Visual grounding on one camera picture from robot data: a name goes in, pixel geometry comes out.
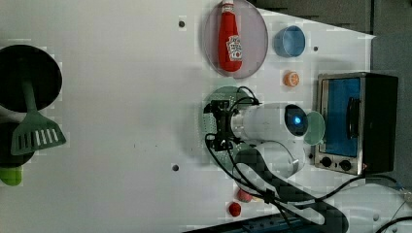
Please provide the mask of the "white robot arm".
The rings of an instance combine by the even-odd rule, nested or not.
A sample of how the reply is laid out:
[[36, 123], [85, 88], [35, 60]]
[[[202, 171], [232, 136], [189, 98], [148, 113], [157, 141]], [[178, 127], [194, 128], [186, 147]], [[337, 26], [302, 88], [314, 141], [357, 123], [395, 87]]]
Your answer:
[[208, 123], [204, 143], [214, 162], [247, 192], [313, 222], [324, 233], [346, 233], [349, 220], [326, 200], [289, 181], [304, 157], [302, 139], [310, 132], [309, 116], [294, 104], [260, 104], [252, 98], [210, 100], [202, 110]]

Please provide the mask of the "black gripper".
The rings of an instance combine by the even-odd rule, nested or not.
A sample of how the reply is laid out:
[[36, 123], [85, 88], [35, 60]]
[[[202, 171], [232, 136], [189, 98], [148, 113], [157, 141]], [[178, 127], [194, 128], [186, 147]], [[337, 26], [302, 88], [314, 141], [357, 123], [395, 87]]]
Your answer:
[[231, 140], [235, 138], [230, 121], [232, 111], [229, 108], [228, 100], [212, 100], [203, 110], [204, 114], [211, 114], [216, 123], [216, 131], [206, 136], [206, 145], [214, 151], [232, 150]]

